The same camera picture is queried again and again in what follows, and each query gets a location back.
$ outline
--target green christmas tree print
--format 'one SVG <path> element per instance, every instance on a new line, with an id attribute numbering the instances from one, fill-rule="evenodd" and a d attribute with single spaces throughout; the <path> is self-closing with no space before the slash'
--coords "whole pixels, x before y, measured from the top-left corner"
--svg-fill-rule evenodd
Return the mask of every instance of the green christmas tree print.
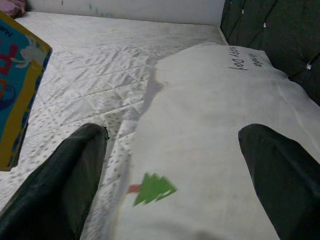
<path id="1" fill-rule="evenodd" d="M 159 177 L 157 174 L 144 175 L 142 184 L 139 187 L 138 196 L 135 199 L 134 206 L 152 201 L 159 201 L 175 193 L 177 188 L 165 177 Z"/>

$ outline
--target mattress pattern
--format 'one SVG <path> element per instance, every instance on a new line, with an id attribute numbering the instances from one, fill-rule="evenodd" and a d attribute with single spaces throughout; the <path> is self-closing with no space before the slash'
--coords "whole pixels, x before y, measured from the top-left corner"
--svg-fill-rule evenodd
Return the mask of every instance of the mattress pattern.
<path id="1" fill-rule="evenodd" d="M 29 118 L 19 165 L 0 173 L 0 209 L 63 139 L 84 123 L 110 140 L 81 239 L 108 239 L 129 179 L 131 143 L 157 60 L 203 43 L 224 44 L 214 26 L 29 12 L 17 20 L 53 48 Z"/>

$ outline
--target fabric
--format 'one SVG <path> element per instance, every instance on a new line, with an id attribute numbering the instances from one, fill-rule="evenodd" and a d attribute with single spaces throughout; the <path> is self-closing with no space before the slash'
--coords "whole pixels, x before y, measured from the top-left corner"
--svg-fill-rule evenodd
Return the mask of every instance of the fabric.
<path id="1" fill-rule="evenodd" d="M 31 108 L 52 49 L 0 11 L 0 171 L 18 164 Z"/>
<path id="2" fill-rule="evenodd" d="M 0 10 L 15 18 L 25 13 L 26 0 L 0 0 Z"/>
<path id="3" fill-rule="evenodd" d="M 320 105 L 319 22 L 318 0 L 226 0 L 221 29 L 230 45 L 264 50 Z"/>
<path id="4" fill-rule="evenodd" d="M 69 134 L 107 127 L 108 164 L 81 235 L 108 239 L 128 184 L 131 144 L 156 61 L 193 45 L 223 44 L 215 26 L 28 12 L 17 21 L 53 48 L 17 167 L 0 174 L 0 208 Z"/>
<path id="5" fill-rule="evenodd" d="M 200 44 L 160 60 L 163 89 L 142 115 L 132 147 L 131 184 L 165 176 L 177 191 L 120 208 L 116 239 L 277 240 L 255 193 L 238 132 L 260 123 L 320 160 L 320 108 L 272 67 L 263 51 Z"/>
<path id="6" fill-rule="evenodd" d="M 65 139 L 0 212 L 2 240 L 78 240 L 105 162 L 108 132 L 87 123 Z"/>
<path id="7" fill-rule="evenodd" d="M 251 124 L 239 132 L 254 189 L 281 240 L 320 238 L 320 165 L 296 141 Z"/>

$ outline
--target headboard button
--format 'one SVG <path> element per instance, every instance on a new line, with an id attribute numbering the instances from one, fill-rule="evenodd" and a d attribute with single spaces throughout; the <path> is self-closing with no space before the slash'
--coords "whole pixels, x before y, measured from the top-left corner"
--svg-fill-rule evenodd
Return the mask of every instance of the headboard button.
<path id="1" fill-rule="evenodd" d="M 307 69 L 307 70 L 311 70 L 311 68 L 312 68 L 312 65 L 310 64 L 310 62 L 308 62 L 308 63 L 306 64 L 306 69 Z"/>

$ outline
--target mattress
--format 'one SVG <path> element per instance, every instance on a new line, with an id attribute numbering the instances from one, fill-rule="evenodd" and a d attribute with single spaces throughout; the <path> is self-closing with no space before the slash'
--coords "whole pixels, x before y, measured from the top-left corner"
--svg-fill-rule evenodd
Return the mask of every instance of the mattress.
<path id="1" fill-rule="evenodd" d="M 53 48 L 19 165 L 0 173 L 0 209 L 59 143 L 85 123 L 110 139 L 82 239 L 107 239 L 129 178 L 131 144 L 155 63 L 188 47 L 224 44 L 215 26 L 28 12 L 17 20 Z"/>

